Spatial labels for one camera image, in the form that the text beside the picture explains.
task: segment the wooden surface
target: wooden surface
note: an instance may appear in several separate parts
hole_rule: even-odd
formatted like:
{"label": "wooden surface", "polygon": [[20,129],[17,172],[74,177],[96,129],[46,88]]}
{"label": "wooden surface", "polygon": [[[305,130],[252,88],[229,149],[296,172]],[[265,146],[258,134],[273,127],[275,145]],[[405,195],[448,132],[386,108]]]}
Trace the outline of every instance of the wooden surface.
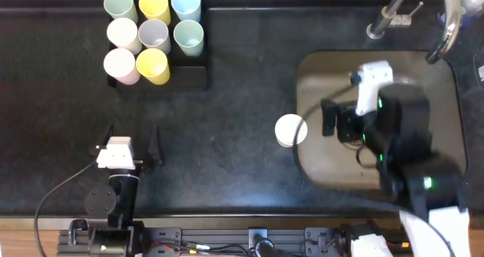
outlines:
{"label": "wooden surface", "polygon": [[[57,252],[58,231],[41,231],[41,240],[48,257]],[[0,231],[1,257],[36,257],[37,250],[33,231]],[[470,231],[472,257],[484,256],[484,230]]]}

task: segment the faucet base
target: faucet base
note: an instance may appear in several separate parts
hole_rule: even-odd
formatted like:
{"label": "faucet base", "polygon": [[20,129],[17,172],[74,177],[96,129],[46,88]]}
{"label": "faucet base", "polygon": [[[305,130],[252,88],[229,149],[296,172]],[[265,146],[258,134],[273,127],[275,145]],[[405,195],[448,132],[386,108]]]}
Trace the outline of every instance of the faucet base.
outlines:
{"label": "faucet base", "polygon": [[383,38],[383,35],[385,35],[385,32],[383,31],[381,34],[379,35],[376,35],[376,34],[373,34],[371,32],[371,23],[367,26],[366,28],[366,34],[368,35],[368,37],[372,38],[372,39],[381,39]]}

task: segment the faucet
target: faucet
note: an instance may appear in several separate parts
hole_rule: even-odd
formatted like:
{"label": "faucet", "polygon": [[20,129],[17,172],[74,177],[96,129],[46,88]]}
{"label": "faucet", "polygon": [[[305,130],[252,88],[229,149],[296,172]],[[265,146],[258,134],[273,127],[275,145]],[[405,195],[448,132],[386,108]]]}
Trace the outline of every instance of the faucet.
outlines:
{"label": "faucet", "polygon": [[[368,25],[366,32],[372,39],[381,39],[387,27],[408,27],[411,16],[422,6],[422,2],[409,14],[398,15],[396,12],[404,0],[392,0],[388,6],[383,7],[374,23]],[[461,26],[461,0],[445,0],[445,26],[440,41],[429,51],[425,57],[427,63],[434,64],[450,50],[457,38]]]}

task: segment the beige sink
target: beige sink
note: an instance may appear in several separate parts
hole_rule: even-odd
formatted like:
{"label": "beige sink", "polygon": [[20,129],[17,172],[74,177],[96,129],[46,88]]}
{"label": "beige sink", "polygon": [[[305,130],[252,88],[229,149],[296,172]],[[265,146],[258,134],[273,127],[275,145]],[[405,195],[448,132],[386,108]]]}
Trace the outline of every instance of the beige sink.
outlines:
{"label": "beige sink", "polygon": [[[310,54],[297,70],[297,114],[302,116],[322,97],[348,85],[348,72],[363,63],[388,60],[394,76],[417,80],[430,100],[430,131],[433,149],[452,156],[466,166],[461,115],[451,67],[444,61],[429,65],[421,51],[322,51]],[[336,99],[356,100],[358,89]],[[355,161],[355,151],[339,143],[336,132],[322,136],[322,112],[309,120],[308,136],[299,145],[301,166],[319,186],[340,189],[377,189],[376,169],[363,169]]]}

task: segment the countertop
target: countertop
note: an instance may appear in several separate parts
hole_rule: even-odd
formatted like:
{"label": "countertop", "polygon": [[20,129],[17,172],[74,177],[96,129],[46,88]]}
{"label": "countertop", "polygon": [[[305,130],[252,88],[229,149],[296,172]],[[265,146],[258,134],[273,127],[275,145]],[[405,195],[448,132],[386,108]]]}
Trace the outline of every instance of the countertop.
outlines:
{"label": "countertop", "polygon": [[[94,159],[88,149],[111,123],[117,135],[133,137],[135,148],[147,143],[153,125],[160,127],[166,164],[141,176],[137,217],[368,213],[371,201],[360,192],[316,187],[295,166],[291,149],[277,143],[276,121],[296,112],[296,69],[315,51],[427,51],[442,35],[435,20],[442,0],[430,0],[409,29],[389,29],[379,41],[365,28],[389,0],[312,0],[324,4],[276,9],[270,5],[280,0],[249,1],[245,8],[230,6],[245,0],[205,0],[213,5],[206,28],[209,88],[126,94],[107,86],[103,71],[109,17],[102,0],[73,1],[71,8],[48,0],[43,8],[21,7],[22,1],[13,1],[16,8],[4,3],[0,12],[8,26],[0,29],[2,216],[32,216],[50,189]],[[226,2],[232,4],[218,6]],[[264,8],[254,8],[257,3]],[[484,64],[483,31],[483,19],[462,30],[448,55],[469,156],[464,185],[475,215],[484,209],[484,90],[476,74]],[[107,177],[88,170],[53,194],[42,214],[85,215],[85,194]]]}

